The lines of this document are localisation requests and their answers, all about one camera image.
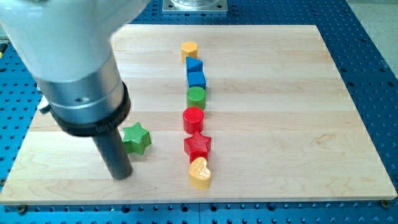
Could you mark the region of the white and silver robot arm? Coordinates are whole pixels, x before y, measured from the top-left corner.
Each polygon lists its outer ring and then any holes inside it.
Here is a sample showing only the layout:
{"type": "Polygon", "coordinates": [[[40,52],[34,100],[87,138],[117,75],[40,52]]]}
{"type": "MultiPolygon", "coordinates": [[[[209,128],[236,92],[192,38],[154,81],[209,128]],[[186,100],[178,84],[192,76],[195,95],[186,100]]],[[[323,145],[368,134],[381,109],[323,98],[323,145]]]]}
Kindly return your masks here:
{"type": "Polygon", "coordinates": [[[115,129],[130,106],[110,39],[143,0],[1,2],[1,26],[50,104],[76,136],[115,129]]]}

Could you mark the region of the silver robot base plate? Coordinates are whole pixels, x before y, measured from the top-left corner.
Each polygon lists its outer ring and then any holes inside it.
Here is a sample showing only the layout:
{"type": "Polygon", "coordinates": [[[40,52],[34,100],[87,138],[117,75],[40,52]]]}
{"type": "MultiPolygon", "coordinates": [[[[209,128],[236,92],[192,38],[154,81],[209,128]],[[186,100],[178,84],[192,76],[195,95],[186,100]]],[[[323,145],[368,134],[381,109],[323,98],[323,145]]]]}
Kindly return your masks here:
{"type": "Polygon", "coordinates": [[[163,12],[226,12],[227,0],[163,0],[163,12]]]}

